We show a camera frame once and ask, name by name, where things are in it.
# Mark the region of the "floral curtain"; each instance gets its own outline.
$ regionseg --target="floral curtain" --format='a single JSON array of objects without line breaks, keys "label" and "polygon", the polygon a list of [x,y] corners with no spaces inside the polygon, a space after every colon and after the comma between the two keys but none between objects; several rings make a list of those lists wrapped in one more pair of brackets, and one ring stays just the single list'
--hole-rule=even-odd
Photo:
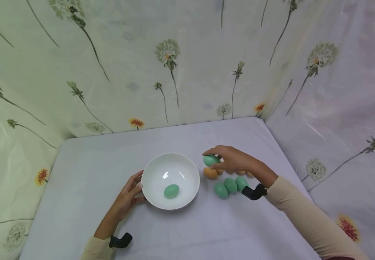
[{"label": "floral curtain", "polygon": [[20,254],[63,140],[265,118],[328,2],[1,0],[0,259]]},{"label": "floral curtain", "polygon": [[314,202],[375,259],[375,1],[331,1],[298,56],[267,126]]}]

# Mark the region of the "bowl rim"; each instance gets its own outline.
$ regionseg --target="bowl rim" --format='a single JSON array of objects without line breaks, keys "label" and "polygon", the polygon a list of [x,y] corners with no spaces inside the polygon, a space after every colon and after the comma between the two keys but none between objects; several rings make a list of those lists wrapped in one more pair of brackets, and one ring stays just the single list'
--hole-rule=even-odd
[{"label": "bowl rim", "polygon": [[[168,209],[168,208],[162,208],[162,207],[160,207],[160,206],[158,206],[158,205],[155,205],[154,203],[152,203],[151,201],[149,201],[149,199],[146,197],[146,195],[144,194],[144,197],[146,198],[146,200],[151,204],[151,205],[153,205],[153,206],[155,206],[156,208],[160,208],[160,209],[163,209],[163,210],[166,210],[166,211],[173,211],[173,210],[177,210],[177,209],[179,209],[179,208],[183,208],[183,207],[185,207],[186,205],[188,205],[189,203],[191,203],[192,202],[192,200],[196,197],[196,195],[198,194],[198,191],[199,191],[199,187],[200,187],[200,185],[201,185],[201,175],[199,174],[199,170],[198,170],[198,167],[196,166],[196,164],[189,158],[189,157],[187,157],[187,156],[185,156],[185,155],[183,155],[183,154],[181,154],[181,153],[163,153],[163,154],[160,154],[160,155],[158,155],[158,156],[156,156],[156,157],[154,157],[151,161],[149,161],[149,163],[144,167],[144,169],[146,169],[147,168],[147,166],[149,165],[149,164],[151,164],[151,162],[153,162],[155,159],[157,159],[157,158],[159,158],[160,156],[163,156],[163,155],[167,155],[167,154],[177,154],[177,155],[180,155],[180,156],[182,156],[182,157],[185,157],[186,159],[188,159],[188,161],[190,161],[194,166],[195,166],[195,169],[196,169],[196,172],[198,173],[198,186],[196,187],[196,190],[195,190],[195,195],[193,196],[193,198],[190,200],[190,201],[188,201],[186,204],[184,204],[184,205],[182,205],[182,206],[180,206],[180,207],[178,207],[178,208],[172,208],[172,209]],[[143,173],[143,175],[141,175],[141,184],[143,184],[143,177],[144,177],[144,173]]]}]

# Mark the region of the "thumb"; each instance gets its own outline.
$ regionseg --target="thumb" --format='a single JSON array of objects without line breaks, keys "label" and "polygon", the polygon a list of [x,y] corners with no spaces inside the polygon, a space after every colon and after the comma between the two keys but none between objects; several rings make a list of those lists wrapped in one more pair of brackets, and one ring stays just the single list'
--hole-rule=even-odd
[{"label": "thumb", "polygon": [[135,197],[135,195],[139,194],[142,189],[143,184],[139,183],[128,194],[130,194],[131,197]]},{"label": "thumb", "polygon": [[220,162],[218,164],[213,164],[210,168],[212,170],[225,170],[225,162]]}]

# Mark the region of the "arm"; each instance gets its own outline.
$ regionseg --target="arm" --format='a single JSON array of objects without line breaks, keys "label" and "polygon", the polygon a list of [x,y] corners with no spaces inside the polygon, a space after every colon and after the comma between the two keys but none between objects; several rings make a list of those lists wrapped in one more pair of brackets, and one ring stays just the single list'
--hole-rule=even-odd
[{"label": "arm", "polygon": [[203,155],[207,154],[218,154],[224,159],[220,164],[214,164],[211,167],[213,169],[251,172],[264,187],[268,188],[266,199],[286,214],[321,259],[331,259],[331,257],[368,259],[320,208],[263,162],[233,147],[217,146]]},{"label": "arm", "polygon": [[109,260],[113,249],[109,247],[110,238],[114,235],[119,222],[130,212],[136,203],[146,200],[145,197],[135,198],[141,192],[141,175],[143,171],[131,176],[127,184],[117,196],[111,208],[105,214],[95,234],[85,246],[81,260]]}]

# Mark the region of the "green egg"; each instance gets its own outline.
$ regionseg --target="green egg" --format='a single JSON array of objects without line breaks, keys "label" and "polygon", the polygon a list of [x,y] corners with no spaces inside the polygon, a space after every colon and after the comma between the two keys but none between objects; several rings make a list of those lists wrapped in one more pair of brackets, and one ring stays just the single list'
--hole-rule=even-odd
[{"label": "green egg", "polygon": [[221,160],[216,157],[215,155],[213,154],[210,154],[210,155],[207,155],[207,156],[204,156],[203,157],[203,162],[204,164],[207,166],[207,167],[211,167],[212,165],[214,164],[218,164],[221,162]]},{"label": "green egg", "polygon": [[226,189],[228,190],[229,193],[231,194],[236,194],[238,191],[238,186],[237,183],[231,179],[231,178],[226,178],[224,181],[224,185]]},{"label": "green egg", "polygon": [[228,198],[228,190],[226,189],[225,185],[222,183],[217,183],[215,184],[215,193],[220,197],[221,199],[226,199]]},{"label": "green egg", "polygon": [[237,179],[235,180],[235,182],[237,183],[238,191],[239,192],[242,192],[242,189],[245,186],[248,186],[248,181],[244,177],[241,177],[241,176],[237,177]]},{"label": "green egg", "polygon": [[170,184],[164,189],[164,197],[173,199],[179,194],[179,186],[176,184]]}]

